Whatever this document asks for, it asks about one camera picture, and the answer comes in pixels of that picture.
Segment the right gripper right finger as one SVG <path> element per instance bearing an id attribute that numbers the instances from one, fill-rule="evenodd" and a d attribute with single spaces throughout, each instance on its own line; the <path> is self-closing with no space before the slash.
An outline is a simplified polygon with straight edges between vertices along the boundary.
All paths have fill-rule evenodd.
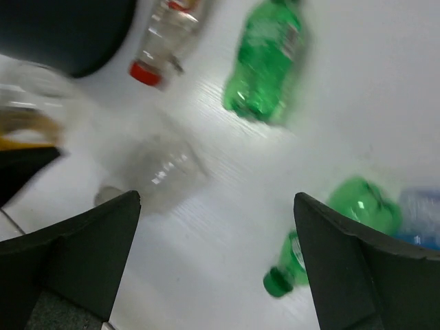
<path id="1" fill-rule="evenodd" d="M 349 219 L 304 192 L 294 218 L 321 329 L 438 329 L 439 252 Z"/>

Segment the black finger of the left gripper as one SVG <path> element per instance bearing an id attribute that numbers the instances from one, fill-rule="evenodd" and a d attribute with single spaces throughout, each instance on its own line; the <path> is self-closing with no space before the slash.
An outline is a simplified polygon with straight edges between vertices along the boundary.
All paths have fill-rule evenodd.
<path id="1" fill-rule="evenodd" d="M 1 151 L 1 207 L 61 155 L 53 146 Z"/>

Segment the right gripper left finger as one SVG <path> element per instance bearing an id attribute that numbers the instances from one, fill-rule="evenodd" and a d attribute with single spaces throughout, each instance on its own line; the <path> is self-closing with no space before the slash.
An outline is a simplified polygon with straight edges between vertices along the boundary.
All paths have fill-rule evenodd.
<path id="1" fill-rule="evenodd" d="M 101 329 L 140 218 L 126 192 L 80 215 L 1 242 L 2 329 Z"/>

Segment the clear bottle yellow label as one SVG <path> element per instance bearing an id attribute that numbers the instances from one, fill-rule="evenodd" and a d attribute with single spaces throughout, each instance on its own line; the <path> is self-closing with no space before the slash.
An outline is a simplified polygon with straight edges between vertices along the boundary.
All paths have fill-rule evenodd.
<path id="1" fill-rule="evenodd" d="M 57 71 L 8 61 L 1 67 L 1 150 L 60 145 L 74 96 L 71 82 Z"/>

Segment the crushed blue label bottle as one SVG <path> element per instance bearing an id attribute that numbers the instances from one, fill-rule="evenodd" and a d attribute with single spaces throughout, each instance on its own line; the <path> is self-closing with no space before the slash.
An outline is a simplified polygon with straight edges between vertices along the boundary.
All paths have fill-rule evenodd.
<path id="1" fill-rule="evenodd" d="M 413 245 L 439 250 L 439 187 L 410 187 L 400 192 L 402 222 L 393 235 Z"/>

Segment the clear wide plastic jar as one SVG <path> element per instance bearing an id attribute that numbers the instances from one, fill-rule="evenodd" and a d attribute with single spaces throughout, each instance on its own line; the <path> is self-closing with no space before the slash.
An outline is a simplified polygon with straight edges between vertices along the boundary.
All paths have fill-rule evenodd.
<path id="1" fill-rule="evenodd" d="M 122 154 L 101 181 L 94 197 L 99 206 L 130 190 L 140 195 L 144 215 L 171 211 L 207 181 L 208 172 L 182 135 L 156 133 L 123 142 Z"/>

